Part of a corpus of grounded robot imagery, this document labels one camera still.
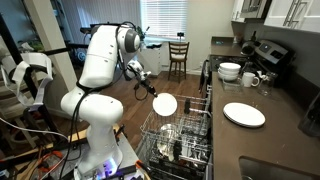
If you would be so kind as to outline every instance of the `window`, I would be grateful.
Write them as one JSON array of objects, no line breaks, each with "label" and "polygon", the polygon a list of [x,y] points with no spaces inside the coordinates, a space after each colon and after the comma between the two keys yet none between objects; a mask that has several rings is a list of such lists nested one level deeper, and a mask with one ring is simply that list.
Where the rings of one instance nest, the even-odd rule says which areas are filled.
[{"label": "window", "polygon": [[186,32],[188,0],[141,0],[142,30],[149,36],[176,38]]}]

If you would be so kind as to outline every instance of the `dish rack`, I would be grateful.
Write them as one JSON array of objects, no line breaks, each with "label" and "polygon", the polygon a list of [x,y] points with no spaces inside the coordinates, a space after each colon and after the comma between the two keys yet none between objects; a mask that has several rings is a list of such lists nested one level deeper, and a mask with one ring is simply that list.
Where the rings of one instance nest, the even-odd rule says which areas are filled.
[{"label": "dish rack", "polygon": [[160,116],[152,110],[141,126],[139,158],[153,169],[152,179],[203,179],[211,159],[211,113],[208,98],[174,95],[177,110]]}]

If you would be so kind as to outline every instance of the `sink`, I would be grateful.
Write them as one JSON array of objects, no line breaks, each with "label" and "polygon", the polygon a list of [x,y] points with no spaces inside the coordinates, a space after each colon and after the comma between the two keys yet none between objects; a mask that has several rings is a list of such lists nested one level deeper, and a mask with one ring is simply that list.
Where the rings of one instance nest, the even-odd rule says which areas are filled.
[{"label": "sink", "polygon": [[320,176],[290,169],[278,164],[241,156],[242,180],[320,180]]}]

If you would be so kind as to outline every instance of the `wooden floor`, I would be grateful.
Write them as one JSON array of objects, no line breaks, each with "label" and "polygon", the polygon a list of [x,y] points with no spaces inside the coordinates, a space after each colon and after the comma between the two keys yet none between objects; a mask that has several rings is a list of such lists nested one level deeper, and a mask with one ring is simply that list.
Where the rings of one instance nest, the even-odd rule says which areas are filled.
[{"label": "wooden floor", "polygon": [[[197,75],[187,75],[186,80],[181,80],[181,82],[178,83],[178,80],[174,77],[170,78],[170,81],[168,81],[168,72],[161,72],[157,78],[150,78],[150,81],[158,94],[166,92],[177,95],[201,97],[198,92],[200,76]],[[135,92],[133,90],[136,83],[136,80],[125,81],[124,77],[121,77],[116,84],[101,92],[103,95],[111,96],[122,102],[124,113],[118,124],[124,124],[126,126],[125,133],[127,133],[128,140],[134,149],[141,140],[140,126],[144,123],[149,112],[152,110],[152,101],[154,99],[154,97],[149,94],[146,100],[136,100]],[[142,98],[145,95],[145,92],[144,88],[139,88],[137,96]],[[68,135],[70,121],[61,117],[53,116],[53,118],[58,129],[63,134]],[[87,127],[88,123],[85,121],[78,123],[79,130],[86,129]],[[5,151],[5,154],[20,154],[28,149],[27,145],[24,145],[24,148],[19,148],[19,146],[17,147],[18,148],[14,151]]]}]

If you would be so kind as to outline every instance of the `white bowl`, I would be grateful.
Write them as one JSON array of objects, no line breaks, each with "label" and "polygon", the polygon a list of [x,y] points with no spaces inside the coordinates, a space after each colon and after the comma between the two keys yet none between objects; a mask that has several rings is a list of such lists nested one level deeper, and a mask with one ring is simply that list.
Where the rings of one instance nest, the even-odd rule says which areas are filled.
[{"label": "white bowl", "polygon": [[220,69],[225,71],[239,72],[241,66],[236,63],[221,63],[219,65]]},{"label": "white bowl", "polygon": [[219,68],[218,71],[221,72],[222,74],[228,75],[228,76],[235,76],[235,75],[238,75],[238,73],[239,73],[239,71],[226,71],[221,68]]},{"label": "white bowl", "polygon": [[219,74],[219,78],[220,79],[224,79],[225,81],[234,81],[238,78],[238,75],[225,75],[223,73],[221,73],[220,71],[218,71],[218,74]]}]

